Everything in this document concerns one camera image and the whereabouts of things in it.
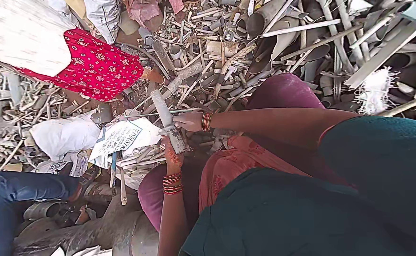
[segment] broken pipe piece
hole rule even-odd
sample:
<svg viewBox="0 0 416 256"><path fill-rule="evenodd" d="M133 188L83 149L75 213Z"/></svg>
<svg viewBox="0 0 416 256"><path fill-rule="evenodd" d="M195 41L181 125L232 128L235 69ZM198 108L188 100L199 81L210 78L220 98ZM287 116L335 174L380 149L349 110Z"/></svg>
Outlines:
<svg viewBox="0 0 416 256"><path fill-rule="evenodd" d="M167 132L167 136L170 139L175 153L179 154L184 152L186 150L186 145L181 137L181 134L173 124L173 116L168 110L161 92L159 90L152 91L151 99L154 103L154 106L156 107L157 113L159 113L159 117L161 118L162 124L164 125L163 130Z"/></svg>

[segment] dark green clothing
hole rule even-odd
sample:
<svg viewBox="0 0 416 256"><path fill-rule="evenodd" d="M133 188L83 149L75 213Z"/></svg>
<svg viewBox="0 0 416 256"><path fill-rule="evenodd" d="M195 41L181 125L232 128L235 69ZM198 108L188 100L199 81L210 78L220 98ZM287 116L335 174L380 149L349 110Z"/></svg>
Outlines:
<svg viewBox="0 0 416 256"><path fill-rule="evenodd" d="M416 255L416 121L358 117L320 153L358 192L248 170L205 208L182 251L199 255Z"/></svg>

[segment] foot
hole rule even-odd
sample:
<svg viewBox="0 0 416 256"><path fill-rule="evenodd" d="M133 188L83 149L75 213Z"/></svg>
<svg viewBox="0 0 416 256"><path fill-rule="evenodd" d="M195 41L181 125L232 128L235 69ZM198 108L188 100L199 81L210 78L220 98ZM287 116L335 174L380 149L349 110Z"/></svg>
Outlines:
<svg viewBox="0 0 416 256"><path fill-rule="evenodd" d="M86 189L94 181L99 172L100 169L97 166L92 166L90 169L86 170L86 172L81 177L79 177L78 187L74 194L71 195L67 200L73 202L76 201L80 195L85 194Z"/></svg>

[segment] white sack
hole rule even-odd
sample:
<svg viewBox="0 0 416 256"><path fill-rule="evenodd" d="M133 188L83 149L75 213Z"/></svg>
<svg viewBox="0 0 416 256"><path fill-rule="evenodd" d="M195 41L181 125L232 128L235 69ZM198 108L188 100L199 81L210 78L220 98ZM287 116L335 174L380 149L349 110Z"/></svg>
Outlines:
<svg viewBox="0 0 416 256"><path fill-rule="evenodd" d="M91 120L92 112L68 119L52 119L30 129L36 145L52 161L59 161L66 153L87 150L96 144L101 132Z"/></svg>
<svg viewBox="0 0 416 256"><path fill-rule="evenodd" d="M118 0L85 0L86 17L94 24L108 44L115 42L120 21Z"/></svg>

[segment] bangle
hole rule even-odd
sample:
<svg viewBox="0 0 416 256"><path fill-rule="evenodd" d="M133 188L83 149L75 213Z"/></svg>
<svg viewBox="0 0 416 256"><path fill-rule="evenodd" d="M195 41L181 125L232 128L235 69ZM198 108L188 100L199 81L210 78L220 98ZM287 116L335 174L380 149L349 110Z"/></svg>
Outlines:
<svg viewBox="0 0 416 256"><path fill-rule="evenodd" d="M174 195L182 192L182 184L176 186L164 186L164 194L166 195Z"/></svg>
<svg viewBox="0 0 416 256"><path fill-rule="evenodd" d="M203 114L203 117L201 118L201 129L204 132L210 132L211 129L211 117L212 113L205 113Z"/></svg>
<svg viewBox="0 0 416 256"><path fill-rule="evenodd" d="M169 176L164 176L164 180L162 181L162 185L170 185L172 183L175 183L177 181L181 180L181 172Z"/></svg>

